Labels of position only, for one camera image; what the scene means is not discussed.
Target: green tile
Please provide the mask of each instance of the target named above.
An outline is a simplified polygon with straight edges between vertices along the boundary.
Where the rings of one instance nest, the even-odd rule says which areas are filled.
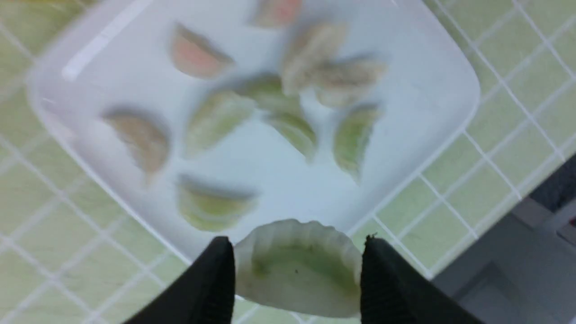
[[[464,50],[468,48],[468,42],[466,41],[464,36],[462,36],[462,33],[460,33],[460,31],[456,28],[456,26],[454,26],[454,24],[450,21],[450,19],[448,19],[448,17],[445,14],[441,13],[438,15],[437,18],[438,21],[442,24],[442,26],[444,26],[448,34],[450,34],[452,39],[456,42],[456,44],[458,44],[458,46],[461,49]]]
[[[0,103],[0,134],[13,145],[22,147],[33,137],[44,132],[44,126],[32,112],[24,88]]]
[[[413,219],[437,199],[422,180],[415,179],[377,217],[394,234],[400,233]]]
[[[0,20],[33,54],[37,54],[82,12],[76,1],[0,2]]]
[[[0,145],[0,164],[4,161],[5,158],[10,156],[10,152],[4,146]]]
[[[450,251],[449,255],[446,254],[443,255],[441,259],[434,265],[434,269],[432,269],[433,270],[432,275],[435,276],[441,273],[442,270],[444,270],[447,266],[449,266],[456,258],[458,258],[459,255],[464,253],[464,251],[466,251],[475,242],[476,241],[474,240],[474,237],[472,237],[472,235],[464,236],[464,238],[462,238],[458,242],[456,248]]]
[[[554,149],[542,133],[530,124],[499,150],[492,160],[518,186],[553,153]]]
[[[96,182],[89,181],[70,195],[70,199],[100,227],[117,220],[124,210]]]
[[[123,323],[150,303],[160,292],[162,292],[162,288],[155,281],[146,277],[125,292],[120,300],[106,310],[102,317],[109,323]]]
[[[236,299],[234,301],[234,312],[232,313],[232,322],[234,323],[240,319],[247,311],[256,307],[257,304],[250,302],[249,300]]]
[[[287,311],[261,306],[246,322],[250,324],[298,324],[298,321]]]
[[[22,75],[30,60],[0,33],[0,88]]]
[[[467,233],[462,222],[443,204],[410,230],[402,243],[430,268]]]
[[[60,204],[26,231],[18,242],[54,272],[95,236],[96,232],[83,219]]]
[[[526,115],[512,101],[510,95],[500,89],[494,97],[478,108],[476,116],[468,126],[468,134],[484,152],[489,152],[525,118]]]
[[[405,249],[403,249],[400,245],[393,245],[392,247],[396,250],[396,252],[398,252],[404,258],[404,260],[406,260],[408,263],[410,263],[412,268],[416,269],[416,271],[418,271],[418,273],[420,273],[423,276],[426,275],[426,269],[424,269],[421,265],[419,265],[416,262],[416,260],[414,260],[413,257],[411,257],[408,254],[408,252],[406,252]]]
[[[52,139],[29,153],[28,160],[59,189],[65,189],[84,174],[82,168]]]
[[[504,179],[485,164],[448,197],[448,202],[474,227],[510,192]]]
[[[98,307],[139,268],[119,250],[102,243],[62,276],[62,282],[92,308]]]
[[[520,71],[509,85],[524,107],[534,111],[568,79],[570,75],[552,52],[545,50]]]
[[[0,232],[8,235],[14,231],[53,196],[52,191],[21,164],[0,174]]]
[[[518,204],[518,197],[514,194],[507,195],[502,198],[501,202],[495,205],[495,210],[491,214],[482,219],[474,228],[478,236],[484,235],[490,228],[496,225],[502,218],[504,218],[509,211]]]
[[[3,318],[30,295],[44,278],[12,250],[0,254],[0,273],[0,318]]]
[[[179,257],[171,254],[161,264],[157,265],[153,272],[165,284],[171,284],[188,267]]]
[[[563,164],[562,160],[555,156],[550,161],[545,161],[541,169],[534,169],[534,175],[531,175],[530,181],[524,183],[522,187],[518,188],[522,195],[530,194],[540,183],[544,182],[556,169]]]
[[[368,235],[375,235],[377,238],[385,239],[387,242],[392,241],[388,233],[375,220],[370,219],[366,224],[358,228],[351,237],[354,246],[360,251],[364,251],[364,243]]]
[[[465,174],[482,156],[470,140],[461,135],[423,173],[441,194]]]
[[[88,314],[55,288],[48,288],[30,306],[23,309],[12,324],[77,324]]]
[[[528,15],[545,36],[555,30],[576,14],[576,1],[574,0],[531,0],[524,8]]]
[[[576,24],[554,41],[554,48],[572,71],[576,71]]]
[[[498,79],[494,75],[494,72],[480,59],[478,53],[470,52],[467,54],[470,64],[474,68],[476,75],[478,76],[478,81],[480,81],[480,88],[482,90],[482,95],[485,95],[490,89],[492,89],[496,84],[498,84]]]
[[[537,119],[552,142],[562,146],[576,131],[576,85],[564,91]]]
[[[165,250],[164,245],[132,217],[114,233],[114,238],[143,263],[151,262]]]
[[[480,45],[480,51],[498,74],[506,76],[540,43],[540,37],[526,19],[516,14]]]
[[[476,40],[510,9],[512,1],[458,0],[448,11],[468,37]]]
[[[317,318],[312,324],[360,324],[359,318]]]

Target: white plastic tray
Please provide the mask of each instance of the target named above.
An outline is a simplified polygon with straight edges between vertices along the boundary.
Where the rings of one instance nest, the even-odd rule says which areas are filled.
[[[188,262],[214,233],[189,225],[175,204],[180,173],[230,189],[261,193],[258,208],[219,233],[237,242],[283,218],[319,220],[348,232],[430,164],[474,115],[480,96],[463,53],[419,0],[305,0],[287,29],[250,27],[258,0],[110,0],[91,10],[42,57],[29,83],[34,111],[50,133],[132,216]],[[345,20],[351,31],[339,58],[371,54],[389,70],[367,103],[385,111],[376,124],[357,186],[331,155],[338,113],[304,96],[320,151],[312,166],[257,118],[195,161],[181,155],[193,108],[211,89],[276,71],[288,42],[317,20]],[[205,82],[177,71],[168,55],[176,22],[205,34],[237,67]],[[158,181],[140,173],[100,116],[117,106],[162,116],[174,149]]]

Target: dumpling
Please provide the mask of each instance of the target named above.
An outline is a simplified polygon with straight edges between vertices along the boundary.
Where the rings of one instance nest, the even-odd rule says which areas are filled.
[[[105,120],[126,143],[149,184],[168,159],[170,144],[166,135],[150,121],[130,114],[113,114]]]
[[[361,107],[342,121],[334,138],[334,160],[340,169],[360,184],[362,164],[374,124],[380,117],[376,107]]]
[[[256,206],[250,195],[202,190],[186,180],[179,188],[180,214],[200,231],[219,232],[234,227]]]
[[[215,78],[234,64],[231,58],[213,49],[207,39],[182,25],[176,27],[172,61],[181,72],[201,79]]]
[[[291,24],[302,8],[302,0],[262,0],[254,24],[263,28],[280,28]]]
[[[276,114],[266,117],[266,123],[274,127],[293,147],[311,164],[317,150],[316,133],[304,119],[288,115]]]
[[[349,107],[364,97],[385,71],[383,63],[371,59],[322,67],[313,77],[316,97],[327,107]]]
[[[236,292],[264,306],[333,318],[360,311],[362,255],[317,221],[276,221],[234,246]]]
[[[302,115],[300,98],[288,97],[282,92],[282,82],[277,76],[266,76],[248,86],[246,95],[258,103],[262,110],[295,116]]]
[[[347,30],[345,24],[322,22],[292,44],[282,63],[284,94],[295,96],[310,85],[314,69],[338,52]]]
[[[195,156],[212,148],[250,118],[255,109],[254,100],[233,91],[210,95],[190,120],[185,140],[186,154]]]

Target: raw dumpling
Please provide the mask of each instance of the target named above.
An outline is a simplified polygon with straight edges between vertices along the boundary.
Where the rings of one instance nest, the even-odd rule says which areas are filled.
[[[308,164],[312,163],[318,143],[314,130],[304,119],[288,114],[277,114],[266,117],[266,122],[302,153]]]
[[[256,102],[233,91],[210,95],[194,113],[186,133],[186,153],[210,149],[252,116]]]
[[[130,114],[114,114],[105,120],[126,143],[149,184],[168,159],[170,145],[166,135],[148,120]]]
[[[279,77],[263,77],[251,83],[246,95],[258,103],[262,110],[302,115],[299,97],[288,97],[282,92],[282,82]]]
[[[362,107],[346,116],[336,131],[332,149],[336,164],[358,184],[366,148],[379,117],[376,107]]]
[[[236,292],[248,300],[323,317],[359,314],[362,255],[334,227],[262,225],[234,247],[234,258]]]
[[[300,14],[302,0],[262,0],[254,20],[263,28],[280,28],[291,24]]]
[[[384,71],[383,63],[370,59],[323,67],[313,77],[316,97],[328,107],[351,106],[368,93]]]
[[[251,196],[202,190],[187,181],[179,188],[179,210],[201,231],[219,232],[231,228],[256,206]]]
[[[234,64],[228,56],[213,49],[208,40],[181,25],[176,28],[172,60],[183,73],[201,79],[217,77]]]
[[[323,22],[292,44],[282,64],[282,90],[297,95],[310,85],[314,69],[326,63],[344,43],[347,25]]]

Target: tiled countertop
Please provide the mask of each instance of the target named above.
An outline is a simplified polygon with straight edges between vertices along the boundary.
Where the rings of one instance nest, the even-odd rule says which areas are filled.
[[[0,1],[0,323],[119,323],[185,265],[89,180],[22,87],[90,0]],[[432,277],[576,152],[576,1],[427,0],[482,85],[456,142],[354,235],[378,233]],[[248,302],[236,322],[314,319]]]

